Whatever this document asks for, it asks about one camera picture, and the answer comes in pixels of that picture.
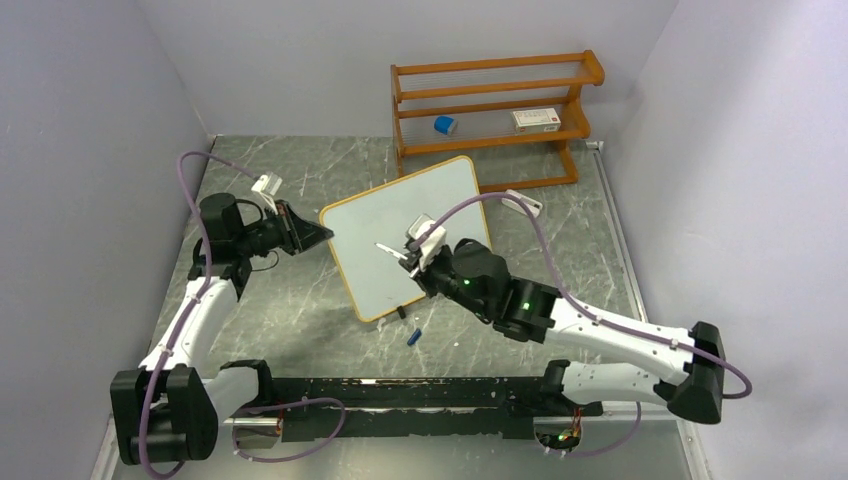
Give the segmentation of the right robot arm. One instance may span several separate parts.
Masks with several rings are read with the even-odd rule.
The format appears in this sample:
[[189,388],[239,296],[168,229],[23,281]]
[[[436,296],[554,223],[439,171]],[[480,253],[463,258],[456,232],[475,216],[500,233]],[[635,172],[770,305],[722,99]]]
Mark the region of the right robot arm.
[[590,306],[512,275],[504,258],[475,240],[396,257],[427,296],[444,296],[508,339],[573,345],[606,358],[600,365],[550,362],[539,389],[548,412],[596,402],[644,402],[694,423],[720,422],[725,356],[715,326],[657,326]]

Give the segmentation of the white blue whiteboard marker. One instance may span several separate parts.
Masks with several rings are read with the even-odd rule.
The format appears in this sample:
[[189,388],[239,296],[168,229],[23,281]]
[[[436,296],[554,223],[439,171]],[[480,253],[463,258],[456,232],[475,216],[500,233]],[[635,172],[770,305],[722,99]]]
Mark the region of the white blue whiteboard marker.
[[408,257],[404,253],[399,252],[399,251],[397,251],[397,250],[395,250],[395,249],[393,249],[393,248],[391,248],[387,245],[376,242],[375,246],[378,249],[380,249],[381,251],[389,254],[390,256],[392,256],[393,258],[395,258],[398,261],[406,262],[408,260]]

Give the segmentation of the yellow framed whiteboard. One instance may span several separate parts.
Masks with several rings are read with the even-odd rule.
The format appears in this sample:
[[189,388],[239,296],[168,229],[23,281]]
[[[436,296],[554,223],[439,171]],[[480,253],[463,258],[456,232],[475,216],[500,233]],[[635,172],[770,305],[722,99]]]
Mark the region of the yellow framed whiteboard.
[[372,322],[425,297],[381,243],[402,251],[406,232],[422,214],[436,220],[479,194],[472,160],[459,155],[347,199],[320,212],[357,318]]

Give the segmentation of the blue marker cap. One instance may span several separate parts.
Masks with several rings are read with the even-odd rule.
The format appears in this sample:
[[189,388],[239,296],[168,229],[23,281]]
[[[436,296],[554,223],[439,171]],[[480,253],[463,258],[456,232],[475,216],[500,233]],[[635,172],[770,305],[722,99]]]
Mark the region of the blue marker cap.
[[414,332],[413,332],[413,333],[410,335],[410,337],[408,338],[408,340],[407,340],[406,344],[407,344],[408,346],[413,346],[413,345],[415,345],[415,344],[419,341],[419,339],[421,338],[421,336],[422,336],[422,330],[421,330],[421,329],[416,328],[416,329],[414,330]]

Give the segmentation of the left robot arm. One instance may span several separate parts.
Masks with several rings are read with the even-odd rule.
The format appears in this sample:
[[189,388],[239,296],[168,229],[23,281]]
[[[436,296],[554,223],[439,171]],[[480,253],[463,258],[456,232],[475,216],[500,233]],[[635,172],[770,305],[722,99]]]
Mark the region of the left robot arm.
[[230,193],[201,200],[201,237],[178,312],[140,365],[118,372],[111,382],[117,444],[126,465],[204,460],[231,415],[244,408],[261,416],[275,406],[277,388],[264,360],[228,362],[211,379],[202,379],[198,369],[241,300],[253,259],[275,250],[298,255],[334,233],[301,218],[284,200],[246,223],[243,203]]

